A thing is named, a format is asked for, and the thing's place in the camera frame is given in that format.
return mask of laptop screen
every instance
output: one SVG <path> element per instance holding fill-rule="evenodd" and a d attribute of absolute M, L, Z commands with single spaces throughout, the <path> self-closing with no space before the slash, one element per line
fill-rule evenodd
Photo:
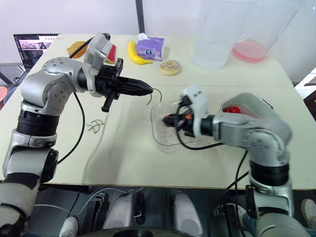
<path fill-rule="evenodd" d="M 57 35 L 58 34 L 13 35 L 26 71 L 29 71 L 34 66 Z"/>

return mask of clear plastic jug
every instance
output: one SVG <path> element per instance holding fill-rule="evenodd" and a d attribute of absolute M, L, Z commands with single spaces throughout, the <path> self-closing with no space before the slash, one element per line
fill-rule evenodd
<path fill-rule="evenodd" d="M 242 36 L 233 48 L 234 56 L 249 63 L 263 61 L 303 2 L 258 0 L 241 27 Z"/>
<path fill-rule="evenodd" d="M 204 70 L 221 69 L 256 0 L 201 0 L 193 63 Z"/>

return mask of black cable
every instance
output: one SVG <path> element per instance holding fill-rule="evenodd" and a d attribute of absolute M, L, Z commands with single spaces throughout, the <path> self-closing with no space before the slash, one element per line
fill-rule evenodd
<path fill-rule="evenodd" d="M 236 183 L 238 183 L 240 180 L 242 180 L 244 177 L 248 175 L 248 171 L 244 173 L 242 176 L 240 176 L 237 180 L 233 181 L 225 190 L 222 192 L 222 194 L 217 199 L 216 203 L 219 203 L 219 201 L 223 198 L 223 196 L 231 189 L 232 186 L 234 186 Z"/>
<path fill-rule="evenodd" d="M 78 102 L 78 104 L 79 104 L 80 110 L 81 110 L 81 114 L 82 114 L 82 128 L 81 128 L 81 132 L 80 132 L 79 138 L 78 138 L 76 144 L 74 145 L 74 147 L 73 147 L 63 158 L 61 158 L 61 159 L 57 162 L 57 164 L 60 164 L 61 162 L 63 162 L 63 161 L 77 148 L 77 146 L 78 146 L 78 144 L 79 144 L 79 142 L 81 141 L 81 138 L 82 138 L 82 136 L 83 136 L 84 124 L 85 124 L 84 111 L 83 111 L 83 107 L 82 107 L 82 105 L 81 105 L 81 103 L 80 103 L 80 100 L 79 100 L 79 98 L 78 98 L 78 96 L 77 96 L 77 94 L 76 94 L 75 92 L 74 92 L 74 96 L 75 96 L 75 98 L 76 98 L 76 100 L 77 100 L 77 102 Z"/>
<path fill-rule="evenodd" d="M 219 196 L 219 198 L 217 199 L 217 201 L 215 202 L 215 204 L 217 205 L 217 203 L 219 203 L 219 201 L 222 199 L 222 197 L 229 191 L 229 189 L 231 189 L 232 186 L 234 186 L 236 183 L 238 183 L 240 180 L 242 180 L 244 177 L 246 177 L 248 175 L 248 171 L 246 173 L 244 173 L 242 176 L 240 176 L 237 180 L 233 181 L 231 184 L 229 184 L 229 186 L 227 186 L 227 188 L 225 188 L 225 190 L 222 192 L 222 194 Z M 210 213 L 208 220 L 207 220 L 207 236 L 211 237 L 211 232 L 210 232 L 210 219 L 212 216 L 212 213 Z"/>
<path fill-rule="evenodd" d="M 208 149 L 208 148 L 212 148 L 212 147 L 217 147 L 217 146 L 221 146 L 221 145 L 224 145 L 224 143 L 215 143 L 215 144 L 212 144 L 212 145 L 208 145 L 208 146 L 205 146 L 205 147 L 189 147 L 187 146 L 186 144 L 184 144 L 184 142 L 181 140 L 180 138 L 180 135 L 179 135 L 179 127 L 178 127 L 178 121 L 179 121 L 179 111 L 180 109 L 184 107 L 183 105 L 179 105 L 178 109 L 177 109 L 177 112 L 176 112 L 176 116 L 175 116 L 175 123 L 174 123 L 174 127 L 176 129 L 176 134 L 177 134 L 177 137 L 180 141 L 180 143 L 187 149 L 190 149 L 190 150 L 195 150 L 195 151 L 198 151 L 198 150 L 204 150 L 204 149 Z"/>
<path fill-rule="evenodd" d="M 236 172 L 236 177 L 235 177 L 235 212 L 236 212 L 236 219 L 237 219 L 237 223 L 238 223 L 238 226 L 239 226 L 239 230 L 242 234 L 243 237 L 246 237 L 243 229 L 242 229 L 242 226 L 240 224 L 240 219 L 239 219 L 239 213 L 238 213 L 238 195 L 237 195 L 237 179 L 238 179 L 238 174 L 239 174 L 239 170 L 240 170 L 240 167 L 243 163 L 243 161 L 245 160 L 246 158 L 246 155 L 247 155 L 248 151 L 246 150 L 239 165 L 238 165 L 238 168 L 237 168 L 237 172 Z"/>
<path fill-rule="evenodd" d="M 72 212 L 72 211 L 73 211 L 73 208 L 75 207 L 75 204 L 76 204 L 76 203 L 77 203 L 77 201 L 78 201 L 79 195 L 80 195 L 80 192 L 78 192 L 78 193 L 77 193 L 77 197 L 76 197 L 76 199 L 75 199 L 75 201 L 74 201 L 73 206 L 72 206 L 72 207 L 71 207 L 71 209 L 70 209 L 70 212 Z"/>
<path fill-rule="evenodd" d="M 88 39 L 86 42 L 84 42 L 79 48 L 77 48 L 70 56 L 69 58 L 73 58 L 80 50 L 82 50 L 87 44 L 90 43 L 90 41 L 92 40 L 92 38 Z M 77 96 L 77 94 L 74 92 L 74 96 L 78 102 L 78 105 L 80 107 L 80 110 L 81 110 L 81 114 L 82 114 L 82 128 L 81 128 L 81 132 L 80 132 L 80 135 L 79 135 L 79 138 L 76 142 L 76 144 L 74 145 L 74 147 L 64 156 L 62 157 L 58 162 L 57 164 L 60 164 L 61 162 L 63 162 L 78 146 L 78 144 L 80 143 L 81 139 L 82 139 L 82 136 L 83 136 L 83 132 L 84 132 L 84 125 L 85 125 L 85 115 L 84 115 L 84 111 L 83 111 L 83 107 L 82 107 L 82 104 Z"/>
<path fill-rule="evenodd" d="M 77 48 L 77 49 L 69 56 L 69 58 L 73 58 L 80 50 L 82 50 L 87 44 L 89 44 L 92 39 L 93 39 L 93 37 L 90 38 L 90 39 L 88 39 L 88 40 L 87 40 L 86 42 L 84 42 L 82 45 L 80 45 L 80 47 Z"/>

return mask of watermelon slice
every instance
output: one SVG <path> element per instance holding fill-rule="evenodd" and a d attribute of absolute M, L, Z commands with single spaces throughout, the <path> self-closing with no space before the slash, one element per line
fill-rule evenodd
<path fill-rule="evenodd" d="M 107 59 L 105 60 L 106 63 L 108 64 L 114 64 L 115 63 L 115 53 L 117 51 L 117 47 L 113 44 L 111 51 L 107 57 Z"/>

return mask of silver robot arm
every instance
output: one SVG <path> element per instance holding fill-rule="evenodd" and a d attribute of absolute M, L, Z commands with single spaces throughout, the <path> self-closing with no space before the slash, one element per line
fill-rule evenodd
<path fill-rule="evenodd" d="M 108 34 L 97 34 L 90 42 L 84 62 L 59 57 L 25 78 L 21 84 L 23 101 L 18 125 L 11 135 L 0 183 L 0 236 L 22 236 L 27 232 L 41 183 L 51 180 L 57 166 L 59 116 L 73 92 L 89 91 L 105 96 L 102 107 L 109 111 L 120 93 L 146 95 L 152 88 L 146 83 L 120 77 L 123 60 L 114 66 L 103 65 L 112 44 Z"/>
<path fill-rule="evenodd" d="M 192 110 L 191 136 L 212 136 L 226 145 L 248 150 L 251 185 L 247 186 L 247 199 L 254 205 L 249 204 L 247 209 L 258 219 L 257 236 L 308 236 L 301 224 L 292 218 L 292 182 L 286 150 L 291 138 L 289 126 L 278 118 L 252 118 L 222 112 L 210 115 L 207 98 L 196 85 L 183 91 L 179 107 Z"/>

